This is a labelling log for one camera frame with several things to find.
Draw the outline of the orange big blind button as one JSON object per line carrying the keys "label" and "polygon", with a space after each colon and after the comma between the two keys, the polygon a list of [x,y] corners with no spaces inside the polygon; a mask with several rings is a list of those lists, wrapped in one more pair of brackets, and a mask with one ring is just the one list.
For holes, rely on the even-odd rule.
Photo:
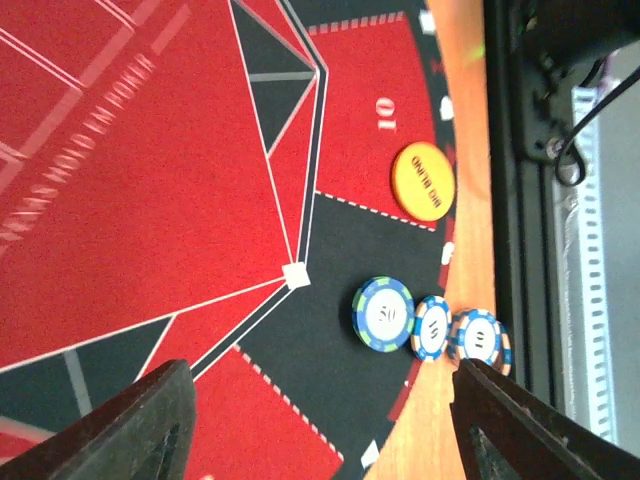
{"label": "orange big blind button", "polygon": [[456,195],[453,167],[439,148],[427,142],[412,143],[396,156],[391,184],[403,210],[420,222],[443,218]]}

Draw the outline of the blue orange ten chip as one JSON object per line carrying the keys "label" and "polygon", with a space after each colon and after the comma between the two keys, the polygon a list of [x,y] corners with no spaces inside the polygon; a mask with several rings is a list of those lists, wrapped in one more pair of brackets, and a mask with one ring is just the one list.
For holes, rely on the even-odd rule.
{"label": "blue orange ten chip", "polygon": [[435,362],[444,353],[452,325],[452,315],[442,296],[425,297],[415,309],[411,347],[423,362]]}
{"label": "blue orange ten chip", "polygon": [[508,332],[486,309],[467,309],[453,316],[446,353],[452,361],[478,359],[504,376],[511,373],[513,353]]}

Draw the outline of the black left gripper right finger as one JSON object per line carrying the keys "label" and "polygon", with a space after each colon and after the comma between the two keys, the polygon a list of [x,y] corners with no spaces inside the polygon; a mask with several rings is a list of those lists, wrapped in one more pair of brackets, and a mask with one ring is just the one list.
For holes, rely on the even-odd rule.
{"label": "black left gripper right finger", "polygon": [[596,436],[477,359],[452,375],[468,479],[637,479],[639,458]]}

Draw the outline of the blue green fifty chip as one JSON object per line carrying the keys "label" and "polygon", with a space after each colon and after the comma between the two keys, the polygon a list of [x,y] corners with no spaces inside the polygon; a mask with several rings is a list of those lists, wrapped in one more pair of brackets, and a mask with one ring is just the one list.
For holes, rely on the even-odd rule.
{"label": "blue green fifty chip", "polygon": [[396,278],[376,276],[364,282],[352,299],[351,310],[356,335],[374,351],[400,349],[413,331],[415,303],[409,289]]}

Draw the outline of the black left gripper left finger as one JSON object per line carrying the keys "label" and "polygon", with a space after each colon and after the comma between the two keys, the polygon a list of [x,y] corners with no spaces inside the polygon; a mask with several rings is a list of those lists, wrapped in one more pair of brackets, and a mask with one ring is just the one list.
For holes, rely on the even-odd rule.
{"label": "black left gripper left finger", "polygon": [[189,365],[170,360],[1,466],[3,479],[183,479],[196,422]]}

